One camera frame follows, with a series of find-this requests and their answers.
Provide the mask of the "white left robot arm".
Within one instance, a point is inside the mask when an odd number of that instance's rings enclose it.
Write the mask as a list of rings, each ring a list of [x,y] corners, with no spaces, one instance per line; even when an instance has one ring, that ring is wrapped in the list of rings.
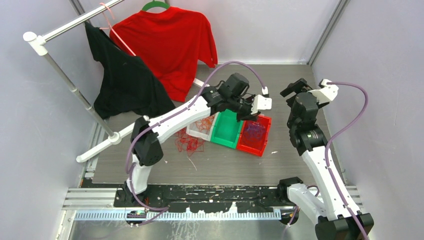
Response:
[[[249,87],[247,78],[233,73],[215,86],[204,84],[191,100],[163,115],[152,119],[138,118],[134,122],[127,153],[126,200],[135,207],[145,202],[151,169],[164,156],[162,143],[179,130],[226,110],[235,113],[238,122],[257,120],[265,99],[255,94],[245,98]]]

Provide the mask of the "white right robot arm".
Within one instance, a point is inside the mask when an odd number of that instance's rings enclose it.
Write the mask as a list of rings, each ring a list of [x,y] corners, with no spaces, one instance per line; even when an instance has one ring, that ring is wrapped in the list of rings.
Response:
[[[327,139],[316,123],[319,109],[338,95],[339,83],[323,79],[319,86],[312,89],[300,78],[280,95],[287,97],[290,107],[287,120],[290,142],[311,171],[321,199],[298,177],[280,180],[277,198],[283,205],[293,203],[296,209],[302,210],[314,223],[319,240],[367,240],[374,226],[373,217],[363,213],[353,200],[331,156],[330,145],[334,139]]]

